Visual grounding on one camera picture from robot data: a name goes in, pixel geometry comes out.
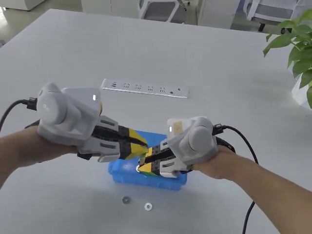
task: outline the green plant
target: green plant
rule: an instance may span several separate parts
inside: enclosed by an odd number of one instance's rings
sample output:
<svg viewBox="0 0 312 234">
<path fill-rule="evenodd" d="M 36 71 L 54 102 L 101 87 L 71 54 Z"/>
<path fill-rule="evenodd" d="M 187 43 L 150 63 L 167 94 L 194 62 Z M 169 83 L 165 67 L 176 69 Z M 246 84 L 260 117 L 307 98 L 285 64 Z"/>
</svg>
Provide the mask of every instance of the green plant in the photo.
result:
<svg viewBox="0 0 312 234">
<path fill-rule="evenodd" d="M 296 19 L 281 22 L 279 28 L 291 28 L 292 32 L 286 31 L 285 34 L 274 38 L 263 50 L 263 54 L 266 56 L 273 48 L 293 45 L 289 54 L 288 67 L 293 63 L 292 73 L 295 78 L 302 74 L 300 88 L 309 86 L 307 99 L 312 108 L 312 28 L 302 24 L 306 20 L 312 20 L 312 9 L 305 11 Z M 271 36 L 272 34 L 267 35 L 267 42 Z"/>
</svg>

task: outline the table surface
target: table surface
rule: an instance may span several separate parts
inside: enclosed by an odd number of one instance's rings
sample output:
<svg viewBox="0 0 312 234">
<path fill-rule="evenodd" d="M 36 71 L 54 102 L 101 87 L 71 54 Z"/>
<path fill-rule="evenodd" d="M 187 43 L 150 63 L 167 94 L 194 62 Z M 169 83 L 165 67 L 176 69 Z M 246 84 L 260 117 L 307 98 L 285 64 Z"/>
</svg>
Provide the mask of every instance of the table surface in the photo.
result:
<svg viewBox="0 0 312 234">
<path fill-rule="evenodd" d="M 265 35 L 49 10 L 0 49 L 0 109 L 60 87 L 99 87 L 104 78 L 188 87 L 188 99 L 103 91 L 104 114 L 165 133 L 171 117 L 207 116 L 247 137 L 260 164 L 307 189 L 312 115 L 291 97 L 289 48 L 264 59 Z M 1 135 L 37 120 L 16 107 Z M 251 157 L 235 133 L 222 138 Z M 123 196 L 132 202 L 124 205 Z M 144 210 L 151 202 L 153 210 Z M 18 169 L 0 192 L 5 234 L 241 233 L 250 198 L 235 184 L 189 174 L 180 192 L 119 185 L 107 164 L 66 155 Z M 247 233 L 277 233 L 256 206 Z"/>
</svg>

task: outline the human arm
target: human arm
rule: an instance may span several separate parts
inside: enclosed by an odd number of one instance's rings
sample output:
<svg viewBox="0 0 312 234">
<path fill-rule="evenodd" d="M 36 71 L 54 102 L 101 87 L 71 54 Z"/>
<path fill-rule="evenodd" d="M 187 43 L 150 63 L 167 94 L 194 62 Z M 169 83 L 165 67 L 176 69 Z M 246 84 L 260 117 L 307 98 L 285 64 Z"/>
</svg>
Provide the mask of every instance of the human arm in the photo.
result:
<svg viewBox="0 0 312 234">
<path fill-rule="evenodd" d="M 0 188 L 10 174 L 19 167 L 52 160 L 68 153 L 75 153 L 76 147 L 51 143 L 37 134 L 37 127 L 0 138 Z"/>
<path fill-rule="evenodd" d="M 240 186 L 282 234 L 312 230 L 312 192 L 286 180 L 225 147 L 195 170 Z"/>
</svg>

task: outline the power strip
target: power strip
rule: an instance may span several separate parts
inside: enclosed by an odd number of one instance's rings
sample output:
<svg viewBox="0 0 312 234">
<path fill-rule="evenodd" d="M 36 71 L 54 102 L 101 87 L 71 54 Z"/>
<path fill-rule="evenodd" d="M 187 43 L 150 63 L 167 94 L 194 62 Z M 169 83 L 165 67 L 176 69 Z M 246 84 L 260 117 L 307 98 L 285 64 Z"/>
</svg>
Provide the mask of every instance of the power strip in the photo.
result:
<svg viewBox="0 0 312 234">
<path fill-rule="evenodd" d="M 189 90 L 180 86 L 154 85 L 141 82 L 104 79 L 102 89 L 173 98 L 188 98 Z"/>
</svg>

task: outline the blue plastic box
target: blue plastic box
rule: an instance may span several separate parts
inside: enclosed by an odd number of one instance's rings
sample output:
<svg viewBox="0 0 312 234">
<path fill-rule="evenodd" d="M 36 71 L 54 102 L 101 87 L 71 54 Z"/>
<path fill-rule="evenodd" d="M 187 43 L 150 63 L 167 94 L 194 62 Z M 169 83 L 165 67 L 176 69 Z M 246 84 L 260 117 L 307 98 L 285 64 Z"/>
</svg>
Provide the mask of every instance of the blue plastic box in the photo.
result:
<svg viewBox="0 0 312 234">
<path fill-rule="evenodd" d="M 166 135 L 137 131 L 144 137 L 149 147 L 158 145 L 166 138 Z M 178 191 L 186 184 L 187 174 L 179 174 L 177 178 L 164 178 L 162 176 L 152 176 L 140 174 L 136 171 L 139 157 L 132 160 L 117 160 L 110 162 L 108 172 L 113 176 L 113 180 L 118 183 L 144 185 L 155 188 Z"/>
</svg>

